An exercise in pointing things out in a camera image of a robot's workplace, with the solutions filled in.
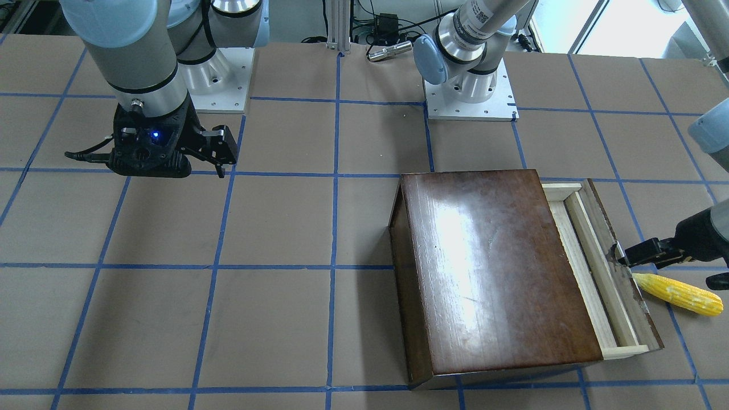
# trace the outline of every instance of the white mounting plate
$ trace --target white mounting plate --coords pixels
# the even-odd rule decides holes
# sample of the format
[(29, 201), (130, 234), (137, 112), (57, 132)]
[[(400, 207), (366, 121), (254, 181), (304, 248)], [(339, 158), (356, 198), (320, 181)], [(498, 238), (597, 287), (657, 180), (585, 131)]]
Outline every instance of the white mounting plate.
[(219, 49), (230, 62), (235, 78), (223, 91), (212, 94), (190, 94), (198, 112), (244, 114), (248, 104), (253, 74), (254, 48)]
[(447, 92), (444, 87), (448, 83), (433, 85), (425, 83), (425, 99), (428, 103), (428, 118), (433, 120), (468, 120), (468, 121), (511, 121), (519, 118), (516, 109), (514, 92), (506, 72), (504, 60), (497, 69), (498, 80), (494, 94), (483, 103), (469, 104), (459, 101), (453, 93)]

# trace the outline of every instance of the blue tape line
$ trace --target blue tape line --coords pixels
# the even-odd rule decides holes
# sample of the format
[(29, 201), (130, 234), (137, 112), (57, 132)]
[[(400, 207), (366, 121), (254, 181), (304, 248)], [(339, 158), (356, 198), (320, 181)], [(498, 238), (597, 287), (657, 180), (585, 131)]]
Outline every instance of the blue tape line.
[(585, 87), (582, 85), (582, 80), (580, 79), (580, 75), (577, 73), (577, 67), (574, 65), (574, 61), (572, 60), (571, 55), (567, 55), (567, 60), (569, 60), (569, 65), (572, 67), (572, 73), (574, 73), (574, 78), (577, 80), (577, 85), (580, 87), (580, 92), (582, 93), (582, 97), (585, 99), (585, 104), (587, 104), (588, 109), (590, 110), (590, 116), (593, 119), (593, 123), (595, 124), (595, 129), (597, 130), (597, 134), (600, 137), (600, 142), (602, 142), (602, 146), (605, 149), (605, 155), (607, 155), (607, 159), (610, 162), (610, 167), (612, 168), (613, 174), (615, 174), (615, 179), (617, 180), (617, 185), (620, 187), (620, 192), (623, 194), (623, 199), (625, 200), (625, 204), (628, 206), (628, 212), (631, 214), (631, 219), (633, 220), (633, 224), (636, 226), (636, 229), (638, 230), (638, 235), (641, 238), (641, 241), (644, 241), (643, 239), (643, 232), (641, 231), (640, 225), (638, 224), (638, 218), (635, 215), (635, 211), (633, 210), (633, 206), (631, 204), (631, 200), (628, 197), (628, 191), (625, 190), (625, 185), (622, 183), (622, 180), (620, 178), (620, 173), (617, 171), (617, 167), (615, 165), (615, 161), (612, 159), (612, 155), (610, 154), (610, 149), (607, 146), (607, 141), (605, 140), (605, 136), (602, 133), (602, 129), (600, 128), (600, 124), (597, 122), (597, 117), (595, 116), (595, 112), (593, 111), (592, 104), (590, 104), (590, 99), (588, 98), (588, 94), (585, 91)]
[(74, 71), (71, 73), (71, 77), (69, 78), (69, 81), (66, 83), (66, 88), (63, 89), (63, 95), (58, 100), (58, 104), (55, 105), (55, 109), (53, 110), (53, 113), (50, 116), (50, 119), (48, 120), (48, 124), (46, 124), (45, 129), (43, 130), (43, 134), (41, 134), (40, 139), (38, 140), (38, 143), (36, 144), (35, 148), (33, 149), (33, 152), (31, 153), (31, 156), (28, 158), (28, 162), (26, 162), (26, 165), (23, 167), (23, 171), (20, 174), (20, 177), (17, 180), (17, 183), (15, 184), (15, 189), (13, 189), (12, 194), (10, 195), (10, 199), (8, 200), (7, 204), (5, 205), (5, 208), (3, 209), (2, 214), (0, 214), (0, 226), (5, 222), (5, 218), (7, 217), (8, 212), (10, 212), (10, 207), (15, 202), (15, 198), (17, 197), (17, 193), (20, 191), (20, 187), (23, 185), (23, 181), (26, 180), (26, 175), (28, 175), (28, 170), (31, 167), (31, 164), (36, 159), (36, 155), (38, 155), (38, 151), (41, 148), (41, 145), (43, 145), (43, 141), (45, 141), (46, 136), (48, 135), (48, 131), (50, 130), (51, 126), (53, 125), (53, 121), (55, 120), (56, 116), (58, 115), (58, 112), (61, 110), (61, 105), (63, 104), (64, 97), (68, 91), (69, 88), (71, 88), (71, 84), (74, 82), (74, 79), (76, 78), (76, 74), (79, 72), (79, 68), (81, 67), (81, 62), (84, 61), (84, 56), (86, 56), (86, 49), (84, 49), (81, 52), (81, 56), (79, 57), (79, 60), (76, 62), (76, 67), (74, 68)]
[(3, 262), (0, 268), (70, 268), (70, 269), (86, 269), (95, 268), (96, 263), (20, 263), (20, 262)]
[(521, 160), (521, 168), (527, 169), (526, 156), (524, 155), (524, 148), (521, 146), (521, 138), (519, 138), (519, 131), (516, 129), (516, 119), (511, 122), (511, 131), (514, 132), (514, 139), (516, 140), (516, 148), (519, 150), (519, 159)]
[(145, 389), (141, 387), (102, 387), (90, 389), (63, 389), (61, 395), (178, 395), (190, 392), (185, 388)]
[(606, 380), (586, 382), (587, 387), (636, 387), (636, 386), (687, 386), (694, 384), (690, 379), (661, 380)]
[(116, 96), (95, 96), (92, 94), (68, 94), (67, 98), (99, 98), (99, 99), (114, 99)]
[(466, 410), (466, 395), (463, 392), (463, 381), (460, 376), (454, 376), (456, 379), (456, 390), (458, 391), (458, 408)]
[[(241, 116), (241, 127), (238, 132), (238, 151), (243, 143), (243, 131), (246, 128), (246, 116)], [(223, 243), (225, 241), (225, 229), (227, 227), (227, 217), (230, 211), (230, 199), (233, 197), (233, 184), (235, 184), (235, 168), (238, 164), (233, 165), (230, 172), (230, 180), (228, 182), (227, 192), (225, 194), (225, 205), (223, 206), (223, 215), (220, 220), (220, 234), (218, 235), (218, 245), (215, 249), (215, 258), (213, 261), (213, 271), (210, 274), (210, 288), (208, 291), (208, 303), (205, 309), (205, 317), (203, 319), (203, 330), (200, 333), (200, 346), (198, 347), (198, 358), (195, 361), (195, 373), (192, 375), (192, 388), (190, 390), (190, 401), (187, 408), (193, 410), (195, 408), (195, 398), (197, 397), (198, 385), (200, 384), (200, 372), (203, 367), (203, 358), (205, 356), (205, 345), (208, 339), (208, 329), (210, 328), (210, 316), (213, 311), (213, 300), (215, 297), (215, 286), (217, 284), (218, 270), (220, 265), (220, 256), (222, 254)]]
[(706, 184), (706, 178), (704, 177), (703, 172), (701, 172), (701, 169), (698, 167), (698, 163), (696, 162), (696, 158), (693, 157), (693, 154), (691, 153), (691, 149), (689, 149), (688, 144), (686, 144), (686, 139), (684, 139), (683, 133), (679, 129), (679, 126), (676, 124), (676, 120), (674, 119), (674, 116), (668, 110), (668, 104), (666, 104), (666, 101), (663, 99), (663, 96), (660, 94), (658, 87), (655, 85), (655, 81), (653, 81), (653, 77), (648, 72), (648, 67), (646, 67), (645, 62), (643, 61), (642, 58), (639, 58), (638, 61), (640, 62), (641, 67), (643, 67), (643, 71), (645, 71), (645, 75), (648, 77), (648, 81), (650, 81), (651, 86), (653, 86), (653, 90), (655, 91), (655, 94), (658, 96), (658, 100), (660, 100), (660, 104), (663, 105), (663, 109), (666, 111), (666, 114), (668, 115), (669, 120), (671, 120), (671, 124), (673, 124), (674, 130), (676, 130), (676, 134), (678, 134), (679, 140), (681, 140), (681, 144), (683, 144), (684, 150), (686, 150), (686, 154), (688, 155), (688, 158), (691, 160), (691, 163), (693, 164), (693, 167), (696, 170), (698, 177), (702, 181), (705, 182), (706, 192), (709, 193), (709, 196), (712, 198), (712, 201), (714, 202), (714, 204), (717, 204), (717, 197), (714, 195), (714, 191), (712, 190), (712, 187), (709, 184)]
[(405, 384), (333, 386), (328, 389), (331, 392), (403, 392), (407, 390), (408, 386)]
[(400, 178), (400, 174), (337, 174), (338, 178)]
[(0, 389), (0, 395), (52, 395), (55, 389)]
[(96, 269), (94, 270), (93, 276), (91, 278), (91, 283), (89, 284), (89, 289), (86, 292), (86, 299), (84, 301), (84, 306), (81, 309), (81, 315), (79, 316), (79, 322), (76, 326), (76, 331), (74, 332), (74, 338), (71, 341), (71, 347), (69, 347), (69, 353), (66, 356), (66, 362), (63, 364), (63, 371), (61, 372), (61, 378), (58, 380), (58, 387), (56, 388), (56, 392), (53, 396), (53, 402), (51, 403), (50, 410), (56, 410), (58, 408), (58, 401), (61, 399), (61, 393), (63, 391), (63, 387), (66, 385), (66, 379), (69, 376), (69, 371), (71, 370), (71, 362), (74, 359), (74, 355), (76, 354), (76, 348), (79, 344), (79, 340), (81, 339), (81, 331), (84, 328), (84, 323), (86, 321), (86, 316), (89, 311), (89, 305), (91, 305), (91, 298), (93, 297), (94, 289), (96, 289), (96, 283), (98, 282), (99, 273), (101, 272), (101, 264), (104, 263), (104, 258), (106, 257), (106, 251), (109, 249), (109, 242), (112, 240), (112, 234), (114, 233), (114, 227), (117, 224), (117, 220), (119, 219), (119, 213), (122, 211), (122, 204), (124, 204), (124, 198), (127, 195), (127, 191), (129, 190), (129, 182), (131, 181), (131, 177), (126, 177), (126, 180), (124, 181), (124, 187), (122, 188), (122, 192), (119, 195), (119, 201), (117, 202), (117, 208), (114, 210), (114, 216), (112, 217), (112, 221), (109, 224), (109, 229), (106, 232), (106, 238), (104, 239), (104, 245), (101, 248), (101, 253), (98, 256), (98, 262)]
[(537, 382), (507, 384), (475, 384), (464, 386), (464, 390), (526, 390), (526, 389), (574, 389), (580, 387), (579, 382)]
[(110, 174), (108, 168), (30, 168), (28, 172), (76, 172), (79, 174)]
[(423, 104), (423, 121), (425, 123), (425, 144), (428, 149), (428, 166), (431, 172), (435, 172), (433, 161), (433, 144), (430, 139), (430, 126), (428, 125), (428, 104)]
[(393, 265), (336, 265), (336, 269), (352, 271), (391, 271)]
[(240, 270), (240, 271), (328, 271), (331, 265), (218, 265), (218, 269), (222, 270)]
[(325, 172), (257, 172), (257, 171), (236, 171), (236, 175), (244, 175), (246, 177), (313, 177), (313, 178), (331, 178), (334, 174)]
[[(334, 173), (338, 173), (339, 169), (339, 120), (340, 120), (340, 96), (341, 96), (341, 70), (342, 57), (344, 54), (337, 54), (337, 106), (335, 116), (335, 134), (334, 134)], [(332, 189), (332, 255), (330, 263), (330, 289), (329, 289), (329, 321), (327, 323), (327, 387), (332, 386), (332, 378), (334, 373), (334, 325), (335, 325), (335, 299), (336, 299), (336, 276), (337, 271), (335, 265), (337, 263), (337, 224), (338, 224), (338, 199), (339, 199), (339, 179), (334, 177)], [(332, 393), (327, 391), (327, 398), (324, 407), (330, 410), (332, 407)]]
[[(99, 266), (96, 263), (49, 263), (49, 262), (0, 262), (0, 268), (59, 268), (59, 269), (85, 269)], [(206, 270), (213, 269), (214, 265), (176, 265), (168, 264), (147, 264), (147, 263), (102, 263), (102, 269), (162, 269), (162, 270)], [(224, 265), (218, 264), (218, 270), (239, 270), (239, 271), (328, 271), (335, 268), (339, 270), (359, 271), (391, 271), (393, 265)]]
[(424, 102), (417, 101), (363, 101), (363, 100), (340, 100), (342, 104), (364, 104), (364, 105), (409, 105), (422, 107)]
[(295, 98), (295, 97), (251, 97), (251, 100), (258, 100), (258, 101), (323, 102), (323, 103), (333, 103), (333, 102), (337, 102), (337, 100), (332, 100), (330, 98)]
[(696, 386), (698, 387), (698, 391), (701, 394), (701, 398), (703, 398), (703, 404), (706, 406), (706, 410), (712, 410), (712, 405), (709, 402), (709, 398), (706, 396), (706, 390), (703, 388), (701, 377), (698, 375), (698, 370), (696, 370), (696, 364), (693, 361), (693, 357), (691, 357), (691, 352), (688, 349), (688, 345), (686, 345), (686, 339), (684, 338), (683, 332), (681, 331), (681, 326), (679, 326), (678, 320), (676, 320), (676, 314), (674, 313), (674, 309), (668, 302), (666, 302), (666, 309), (668, 310), (668, 315), (671, 317), (671, 322), (674, 324), (674, 329), (676, 330), (676, 334), (679, 337), (679, 342), (681, 343), (681, 348), (683, 348), (684, 355), (686, 355), (686, 361), (691, 368), (691, 374), (693, 375)]
[(580, 392), (582, 393), (582, 401), (585, 402), (585, 410), (591, 410), (590, 396), (588, 396), (587, 384), (585, 383), (585, 375), (582, 373), (582, 369), (577, 369), (577, 380), (580, 383)]
[(38, 98), (61, 98), (63, 94), (52, 93), (6, 93), (0, 92), (0, 97), (38, 97)]
[[(702, 379), (704, 385), (729, 385), (729, 379)], [(638, 387), (638, 386), (689, 386), (693, 379), (656, 379), (656, 380), (606, 380), (585, 382), (589, 388)], [(507, 384), (471, 384), (463, 390), (539, 390), (570, 389), (580, 387), (579, 382), (535, 382)], [(457, 390), (458, 387), (445, 387), (437, 390)], [(61, 395), (126, 395), (126, 394), (189, 394), (190, 387), (97, 387), (65, 388)], [(199, 387), (197, 394), (230, 393), (322, 393), (322, 392), (393, 392), (408, 391), (404, 384), (353, 385), (353, 386), (239, 386), (239, 387)], [(56, 389), (0, 389), (0, 395), (54, 395)]]

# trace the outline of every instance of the wooden drawer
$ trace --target wooden drawer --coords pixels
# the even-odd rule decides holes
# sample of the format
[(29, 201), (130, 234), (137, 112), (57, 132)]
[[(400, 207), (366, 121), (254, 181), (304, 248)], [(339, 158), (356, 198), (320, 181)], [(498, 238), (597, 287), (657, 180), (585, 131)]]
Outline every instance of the wooden drawer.
[(504, 382), (663, 347), (589, 181), (406, 174), (390, 222), (410, 386)]

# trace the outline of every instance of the dark wooden lid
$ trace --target dark wooden lid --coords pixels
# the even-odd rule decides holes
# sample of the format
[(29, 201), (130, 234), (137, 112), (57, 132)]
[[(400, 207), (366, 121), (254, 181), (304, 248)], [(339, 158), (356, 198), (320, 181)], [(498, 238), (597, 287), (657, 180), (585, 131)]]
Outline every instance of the dark wooden lid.
[(537, 173), (407, 174), (435, 374), (602, 360)]

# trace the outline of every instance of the yellow corn cob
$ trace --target yellow corn cob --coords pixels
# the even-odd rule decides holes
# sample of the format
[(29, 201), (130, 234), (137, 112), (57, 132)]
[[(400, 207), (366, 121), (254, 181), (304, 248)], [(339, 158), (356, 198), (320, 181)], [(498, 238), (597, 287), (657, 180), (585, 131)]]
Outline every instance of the yellow corn cob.
[(633, 274), (638, 286), (656, 298), (706, 316), (717, 316), (724, 310), (722, 299), (715, 293), (654, 274)]

